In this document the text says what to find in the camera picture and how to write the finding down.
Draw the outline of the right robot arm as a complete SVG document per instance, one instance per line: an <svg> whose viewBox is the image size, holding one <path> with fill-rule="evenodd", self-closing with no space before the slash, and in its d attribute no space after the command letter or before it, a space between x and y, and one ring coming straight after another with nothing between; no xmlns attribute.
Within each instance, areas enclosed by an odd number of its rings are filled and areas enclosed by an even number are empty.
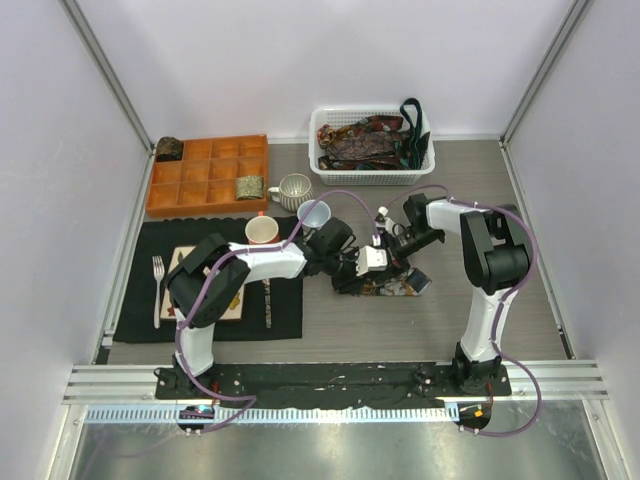
<svg viewBox="0 0 640 480"><path fill-rule="evenodd" d="M450 364L417 371L418 390L423 395L437 390L489 395L500 377L500 343L510 304L536 263L530 234L514 206L489 208L414 194L403 209L405 225L391 220L387 208L379 209L380 242L354 255L353 276L343 288L362 296L419 296L431 280L411 266L410 256L448 235L458 236L472 286L466 330Z"/></svg>

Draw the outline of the orange grey floral tie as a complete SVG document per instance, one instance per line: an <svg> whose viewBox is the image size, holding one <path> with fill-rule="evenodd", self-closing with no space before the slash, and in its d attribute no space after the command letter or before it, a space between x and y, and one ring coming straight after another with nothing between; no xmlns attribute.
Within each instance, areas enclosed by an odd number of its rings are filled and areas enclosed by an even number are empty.
<svg viewBox="0 0 640 480"><path fill-rule="evenodd" d="M421 296L432 280L417 268L410 268L398 276L386 280L381 290L381 296L369 297L418 297Z"/></svg>

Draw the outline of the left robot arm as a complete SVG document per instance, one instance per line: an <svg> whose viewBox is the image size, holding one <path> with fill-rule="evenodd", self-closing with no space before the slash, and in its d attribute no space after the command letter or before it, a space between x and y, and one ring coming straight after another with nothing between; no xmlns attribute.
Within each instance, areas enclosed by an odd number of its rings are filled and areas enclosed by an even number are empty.
<svg viewBox="0 0 640 480"><path fill-rule="evenodd" d="M200 399L211 391L215 325L245 285L322 273L335 292L359 294L364 277L353 240L352 229L335 217L304 236L276 243L228 243L217 233L206 237L166 280L179 338L173 366L156 371L157 396Z"/></svg>

